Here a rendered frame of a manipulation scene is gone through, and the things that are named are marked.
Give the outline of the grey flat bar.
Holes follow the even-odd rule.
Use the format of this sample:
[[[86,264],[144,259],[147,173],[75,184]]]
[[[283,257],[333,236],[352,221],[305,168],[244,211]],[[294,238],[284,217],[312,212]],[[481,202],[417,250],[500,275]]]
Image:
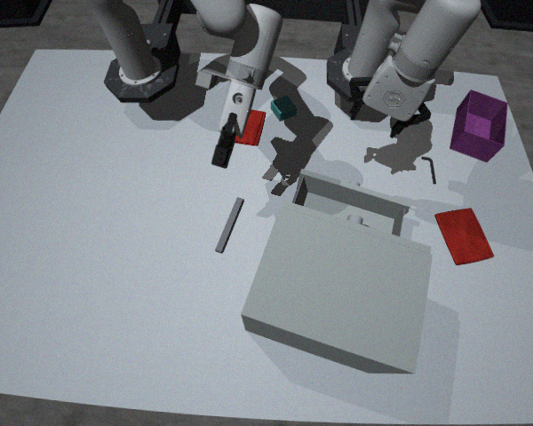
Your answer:
[[[227,243],[227,239],[228,239],[228,236],[233,228],[233,225],[235,223],[235,220],[236,220],[236,217],[238,215],[238,212],[240,210],[240,207],[242,206],[243,204],[243,199],[242,198],[239,198],[237,197],[236,198],[236,201],[235,201],[235,205],[233,206],[232,208],[232,211],[229,215],[229,218],[227,220],[227,223],[225,225],[225,228],[223,230],[223,233],[221,234],[220,236],[220,239],[219,239],[219,243],[215,249],[216,252],[219,252],[222,254],[222,251]]]

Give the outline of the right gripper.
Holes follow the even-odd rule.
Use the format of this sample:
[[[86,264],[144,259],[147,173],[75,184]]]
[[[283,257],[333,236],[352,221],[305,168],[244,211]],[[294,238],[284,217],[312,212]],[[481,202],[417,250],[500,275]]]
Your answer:
[[[234,78],[230,80],[219,123],[219,142],[215,147],[212,165],[227,168],[235,145],[235,136],[239,139],[243,137],[256,89],[262,90],[262,88]]]

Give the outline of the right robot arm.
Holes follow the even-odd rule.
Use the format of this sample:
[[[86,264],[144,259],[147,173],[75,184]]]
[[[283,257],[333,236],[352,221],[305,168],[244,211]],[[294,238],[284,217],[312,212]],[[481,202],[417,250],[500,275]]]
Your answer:
[[[246,5],[245,0],[190,1],[205,32],[235,40],[226,73],[199,70],[195,85],[209,89],[220,76],[263,87],[281,32],[282,16],[259,4]],[[121,66],[121,80],[135,87],[153,82],[161,74],[162,65],[151,53],[152,42],[146,39],[137,13],[123,0],[86,2]]]

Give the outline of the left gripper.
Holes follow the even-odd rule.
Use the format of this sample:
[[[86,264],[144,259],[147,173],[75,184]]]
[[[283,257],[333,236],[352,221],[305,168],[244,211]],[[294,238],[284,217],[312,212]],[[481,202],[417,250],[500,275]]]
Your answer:
[[[435,73],[427,80],[405,75],[395,65],[393,58],[394,53],[391,52],[372,77],[352,77],[349,82],[354,99],[350,120],[354,120],[365,104],[398,120],[392,128],[391,138],[409,125],[430,119],[431,112],[423,101],[435,80]],[[360,92],[358,86],[368,87]],[[420,114],[415,114],[417,110]]]

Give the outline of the purple open-top box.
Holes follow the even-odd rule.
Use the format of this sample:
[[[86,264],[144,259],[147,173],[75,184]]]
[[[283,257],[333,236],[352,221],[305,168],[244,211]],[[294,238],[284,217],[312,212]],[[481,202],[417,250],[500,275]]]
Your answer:
[[[505,146],[507,105],[470,90],[457,108],[449,149],[488,162]]]

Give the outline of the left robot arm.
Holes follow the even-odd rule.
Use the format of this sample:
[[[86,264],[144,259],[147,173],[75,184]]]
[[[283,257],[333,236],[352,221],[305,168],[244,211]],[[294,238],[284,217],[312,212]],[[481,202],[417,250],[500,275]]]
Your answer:
[[[418,15],[407,33],[399,30],[397,11]],[[352,77],[372,77],[392,51],[395,65],[405,75],[427,80],[480,11],[481,0],[369,0],[351,59],[345,60],[342,73],[348,82]]]

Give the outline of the black allen key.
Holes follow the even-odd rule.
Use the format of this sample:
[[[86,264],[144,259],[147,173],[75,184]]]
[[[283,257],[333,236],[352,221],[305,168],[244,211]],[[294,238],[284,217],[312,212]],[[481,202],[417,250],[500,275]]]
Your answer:
[[[429,157],[423,157],[421,158],[422,160],[428,160],[431,164],[431,171],[432,171],[432,176],[433,176],[433,182],[434,184],[436,184],[436,181],[435,181],[435,175],[434,175],[434,164],[433,164],[433,160]]]

